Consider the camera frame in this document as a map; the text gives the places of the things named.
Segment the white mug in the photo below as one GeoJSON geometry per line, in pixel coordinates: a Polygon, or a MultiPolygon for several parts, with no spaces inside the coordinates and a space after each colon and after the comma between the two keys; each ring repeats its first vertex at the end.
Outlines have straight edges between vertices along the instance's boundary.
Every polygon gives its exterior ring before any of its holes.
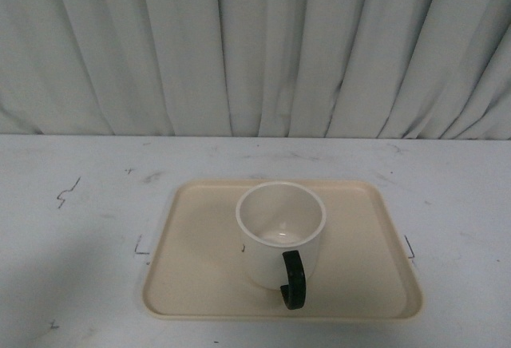
{"type": "Polygon", "coordinates": [[[301,184],[262,183],[241,196],[236,219],[245,271],[260,286],[280,289],[287,308],[301,308],[327,219],[322,200],[301,184]]]}

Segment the table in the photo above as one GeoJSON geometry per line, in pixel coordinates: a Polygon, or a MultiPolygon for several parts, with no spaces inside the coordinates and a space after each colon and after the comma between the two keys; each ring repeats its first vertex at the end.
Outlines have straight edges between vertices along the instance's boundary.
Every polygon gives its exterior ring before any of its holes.
{"type": "Polygon", "coordinates": [[[0,136],[0,346],[511,346],[511,142],[0,136]],[[182,184],[365,180],[410,242],[405,322],[185,322],[141,291],[182,184]]]}

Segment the white curtain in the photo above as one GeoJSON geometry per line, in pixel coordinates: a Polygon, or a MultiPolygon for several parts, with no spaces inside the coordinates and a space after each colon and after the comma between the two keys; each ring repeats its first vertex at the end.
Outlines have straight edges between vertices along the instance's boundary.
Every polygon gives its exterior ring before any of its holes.
{"type": "Polygon", "coordinates": [[[0,132],[511,139],[511,0],[0,0],[0,132]]]}

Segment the mug handle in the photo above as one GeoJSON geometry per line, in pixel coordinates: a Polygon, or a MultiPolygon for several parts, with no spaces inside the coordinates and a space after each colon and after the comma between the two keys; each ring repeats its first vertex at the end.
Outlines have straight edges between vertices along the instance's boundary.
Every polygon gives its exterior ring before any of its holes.
{"type": "Polygon", "coordinates": [[[289,310],[298,310],[305,303],[305,273],[303,272],[302,260],[297,250],[286,251],[282,254],[287,270],[289,284],[281,286],[280,292],[289,310]]]}

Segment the beige tray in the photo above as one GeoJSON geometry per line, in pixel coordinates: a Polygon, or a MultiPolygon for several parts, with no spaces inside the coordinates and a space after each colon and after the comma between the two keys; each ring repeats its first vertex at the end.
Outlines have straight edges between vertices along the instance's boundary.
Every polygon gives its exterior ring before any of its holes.
{"type": "Polygon", "coordinates": [[[288,310],[279,291],[245,274],[235,208],[264,180],[198,180],[175,195],[145,281],[144,303],[158,318],[404,319],[422,295],[375,187],[358,181],[296,180],[327,208],[327,225],[307,301],[288,310]]]}

